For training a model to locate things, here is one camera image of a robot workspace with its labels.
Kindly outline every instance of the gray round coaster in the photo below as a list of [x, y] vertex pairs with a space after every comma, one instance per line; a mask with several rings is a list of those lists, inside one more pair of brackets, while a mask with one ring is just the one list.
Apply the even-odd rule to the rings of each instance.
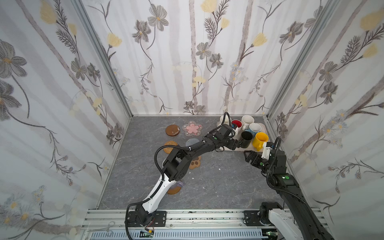
[[198, 138], [190, 138], [188, 139], [188, 141], [185, 143], [185, 146], [188, 147], [188, 146], [191, 146], [195, 143], [198, 143], [200, 142], [200, 140]]

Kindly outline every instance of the black mug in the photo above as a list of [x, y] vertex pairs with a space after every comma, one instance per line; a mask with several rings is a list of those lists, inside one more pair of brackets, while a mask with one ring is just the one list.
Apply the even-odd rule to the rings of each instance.
[[240, 140], [238, 145], [241, 148], [247, 148], [249, 146], [249, 144], [251, 143], [251, 141], [252, 141], [253, 135], [250, 132], [242, 132], [241, 133], [241, 138], [242, 139]]

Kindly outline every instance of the pink flower coaster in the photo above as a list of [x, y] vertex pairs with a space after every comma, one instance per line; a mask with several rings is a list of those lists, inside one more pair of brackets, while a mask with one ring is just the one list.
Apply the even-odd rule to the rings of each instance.
[[190, 121], [188, 124], [183, 126], [183, 130], [188, 137], [192, 135], [199, 136], [202, 128], [203, 126], [201, 124], [197, 124], [195, 121]]

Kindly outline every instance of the metal corner post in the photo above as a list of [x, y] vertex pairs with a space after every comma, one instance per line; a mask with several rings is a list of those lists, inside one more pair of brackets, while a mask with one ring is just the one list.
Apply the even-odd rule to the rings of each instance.
[[107, 74], [111, 80], [113, 88], [115, 89], [115, 92], [118, 95], [118, 98], [119, 98], [121, 104], [123, 105], [123, 108], [124, 108], [126, 114], [129, 116], [129, 118], [133, 117], [132, 111], [129, 108], [129, 105], [126, 101], [126, 98], [125, 98], [125, 96], [124, 96], [124, 94], [123, 94], [123, 92], [119, 86], [119, 82], [116, 79], [115, 74], [113, 73], [112, 67], [109, 63], [109, 60], [106, 56], [106, 53], [103, 50], [103, 45], [101, 44], [100, 39], [98, 38], [96, 31], [93, 28], [93, 25], [91, 23], [91, 20], [89, 19], [89, 16], [88, 16], [88, 14], [84, 8], [83, 3], [81, 2], [81, 0], [71, 0], [71, 2], [72, 2], [72, 5], [74, 6], [74, 8], [76, 10], [78, 17], [80, 18], [80, 21], [81, 21], [83, 27], [85, 28], [85, 30], [87, 32], [88, 37], [91, 40], [91, 43], [92, 43], [97, 55], [99, 56], [103, 66], [104, 66], [104, 69], [106, 70], [106, 72], [107, 72]]
[[291, 83], [293, 82], [295, 76], [299, 72], [302, 67], [305, 59], [311, 52], [313, 46], [315, 45], [318, 37], [321, 35], [322, 31], [326, 27], [328, 21], [331, 19], [334, 11], [336, 10], [340, 0], [328, 0], [325, 4], [324, 10], [320, 13], [319, 19], [314, 25], [308, 39], [306, 40], [303, 48], [301, 49], [298, 57], [296, 58], [292, 68], [290, 69], [287, 77], [285, 78], [283, 84], [281, 85], [279, 91], [277, 92], [274, 100], [272, 101], [272, 105], [268, 112], [268, 118], [275, 114], [277, 108], [279, 107], [281, 101], [286, 95]]

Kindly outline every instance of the black mounting plate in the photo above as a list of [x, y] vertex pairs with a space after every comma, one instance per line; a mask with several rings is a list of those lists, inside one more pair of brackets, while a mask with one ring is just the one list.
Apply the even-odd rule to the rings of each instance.
[[244, 223], [247, 227], [265, 226], [260, 223], [260, 217], [257, 215], [259, 211], [244, 211]]
[[[155, 211], [153, 212], [154, 220], [150, 225], [151, 227], [165, 227], [167, 219], [167, 211]], [[141, 227], [140, 223], [137, 221], [137, 216], [135, 211], [128, 212], [127, 227]]]

